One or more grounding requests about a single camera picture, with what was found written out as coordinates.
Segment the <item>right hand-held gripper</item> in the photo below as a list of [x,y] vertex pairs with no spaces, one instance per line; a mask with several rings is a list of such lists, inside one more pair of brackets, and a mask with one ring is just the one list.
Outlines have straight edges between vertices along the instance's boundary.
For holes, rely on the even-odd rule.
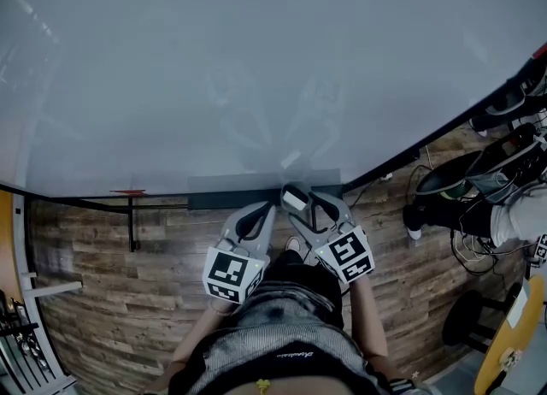
[[[306,192],[309,197],[307,208],[296,211],[285,206],[281,200],[281,192],[280,206],[288,215],[289,222],[297,230],[298,236],[305,243],[306,251],[312,250],[312,244],[305,238],[302,228],[297,225],[315,228],[312,204],[322,208],[338,231],[344,226],[354,226],[350,207],[343,199],[325,192],[310,192],[307,186],[297,187]],[[335,239],[330,239],[323,246],[315,248],[314,252],[320,263],[346,285],[372,272],[375,268],[368,237],[361,226],[353,227],[346,233],[339,233]]]

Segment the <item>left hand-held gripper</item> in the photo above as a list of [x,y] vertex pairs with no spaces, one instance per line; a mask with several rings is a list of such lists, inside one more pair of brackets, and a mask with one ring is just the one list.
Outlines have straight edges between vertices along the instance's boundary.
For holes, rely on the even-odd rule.
[[221,239],[208,249],[203,285],[213,298],[242,304],[261,283],[270,263],[269,241],[276,207],[263,201],[249,204],[226,220]]

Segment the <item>white whiteboard eraser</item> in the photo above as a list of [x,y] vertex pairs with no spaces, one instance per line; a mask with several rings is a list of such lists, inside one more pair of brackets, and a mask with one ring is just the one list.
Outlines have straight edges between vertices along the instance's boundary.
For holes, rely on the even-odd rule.
[[297,186],[285,185],[281,190],[281,200],[285,206],[296,211],[303,211],[308,206],[309,197]]

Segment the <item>person's right forearm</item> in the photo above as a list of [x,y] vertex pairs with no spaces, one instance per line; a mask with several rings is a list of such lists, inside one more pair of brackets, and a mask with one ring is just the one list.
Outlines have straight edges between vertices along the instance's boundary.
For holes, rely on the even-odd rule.
[[350,284],[351,337],[374,370],[391,377],[388,345],[369,278],[363,275]]

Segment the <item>person's left forearm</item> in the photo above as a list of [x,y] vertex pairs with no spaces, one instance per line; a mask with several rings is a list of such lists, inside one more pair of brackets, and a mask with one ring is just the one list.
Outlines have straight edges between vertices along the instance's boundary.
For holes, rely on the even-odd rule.
[[237,307],[238,304],[235,303],[217,298],[211,299],[208,308],[197,319],[191,330],[175,349],[170,364],[156,380],[143,390],[142,395],[165,392],[171,378],[185,368],[192,352],[200,341],[215,331]]

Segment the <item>whiteboard on black stand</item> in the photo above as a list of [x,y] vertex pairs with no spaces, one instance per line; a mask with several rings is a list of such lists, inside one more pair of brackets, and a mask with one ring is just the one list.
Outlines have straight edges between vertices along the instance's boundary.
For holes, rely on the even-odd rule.
[[0,188],[351,188],[491,104],[547,0],[0,0]]

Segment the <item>person's black trousers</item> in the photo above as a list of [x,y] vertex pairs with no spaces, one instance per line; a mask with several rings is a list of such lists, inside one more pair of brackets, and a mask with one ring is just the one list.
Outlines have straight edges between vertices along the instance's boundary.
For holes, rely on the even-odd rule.
[[320,264],[305,264],[297,251],[287,249],[268,267],[264,280],[299,285],[325,298],[332,305],[332,310],[325,310],[323,319],[335,327],[344,328],[338,279]]

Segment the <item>person's grey knit clothing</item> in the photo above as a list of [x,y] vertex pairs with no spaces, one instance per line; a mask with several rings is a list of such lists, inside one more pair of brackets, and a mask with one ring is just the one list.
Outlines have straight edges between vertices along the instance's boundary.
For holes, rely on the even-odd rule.
[[253,360],[295,341],[315,345],[346,364],[355,363],[355,355],[367,362],[343,329],[323,319],[325,310],[332,310],[332,305],[309,289],[268,281],[200,341],[186,366],[210,351],[221,364],[240,364],[245,357]]

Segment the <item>person's black top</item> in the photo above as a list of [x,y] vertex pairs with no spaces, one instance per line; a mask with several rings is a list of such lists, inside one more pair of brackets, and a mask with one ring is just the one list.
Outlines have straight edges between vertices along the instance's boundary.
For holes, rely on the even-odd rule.
[[221,364],[210,351],[193,357],[185,369],[172,377],[168,395],[221,395],[245,383],[304,376],[333,377],[354,395],[425,394],[412,380],[388,380],[360,355],[354,358],[355,363],[346,364],[341,358],[301,341],[253,360],[245,357],[240,364]]

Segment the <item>black round stool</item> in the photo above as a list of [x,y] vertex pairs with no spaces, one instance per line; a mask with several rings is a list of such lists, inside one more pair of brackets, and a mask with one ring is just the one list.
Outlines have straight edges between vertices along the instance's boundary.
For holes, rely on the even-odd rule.
[[442,340],[445,345],[466,345],[476,351],[486,353],[489,346],[482,341],[474,339],[473,334],[483,339],[492,340],[496,331],[479,324],[479,319],[484,307],[498,310],[498,304],[493,300],[484,298],[477,291],[465,292],[461,295],[445,319]]

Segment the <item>black open bag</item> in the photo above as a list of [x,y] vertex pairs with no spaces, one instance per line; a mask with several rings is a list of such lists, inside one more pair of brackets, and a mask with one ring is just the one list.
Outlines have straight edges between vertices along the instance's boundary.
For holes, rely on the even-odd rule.
[[465,173],[488,203],[498,204],[547,172],[547,128],[518,126],[485,147]]

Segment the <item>yellow round table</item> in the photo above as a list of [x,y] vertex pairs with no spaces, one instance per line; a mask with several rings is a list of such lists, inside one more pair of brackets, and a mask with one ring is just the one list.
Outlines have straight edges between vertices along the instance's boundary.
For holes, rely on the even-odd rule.
[[493,340],[486,350],[476,376],[474,395],[489,395],[502,374],[517,363],[535,333],[544,302],[544,277],[540,274],[523,280],[519,292],[505,312]]

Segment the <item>wooden table white legs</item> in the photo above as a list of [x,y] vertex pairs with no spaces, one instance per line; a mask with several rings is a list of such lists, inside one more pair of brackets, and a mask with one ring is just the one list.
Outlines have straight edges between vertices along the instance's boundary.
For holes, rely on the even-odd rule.
[[29,305],[39,299],[74,292],[82,288],[79,281],[56,286],[36,286],[36,272],[26,255],[26,199],[0,190],[0,291],[7,298]]

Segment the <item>black metal railing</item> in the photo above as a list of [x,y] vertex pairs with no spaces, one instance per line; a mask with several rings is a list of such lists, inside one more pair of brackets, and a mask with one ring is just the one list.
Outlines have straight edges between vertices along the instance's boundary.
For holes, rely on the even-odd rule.
[[78,395],[61,365],[39,306],[0,291],[0,395]]

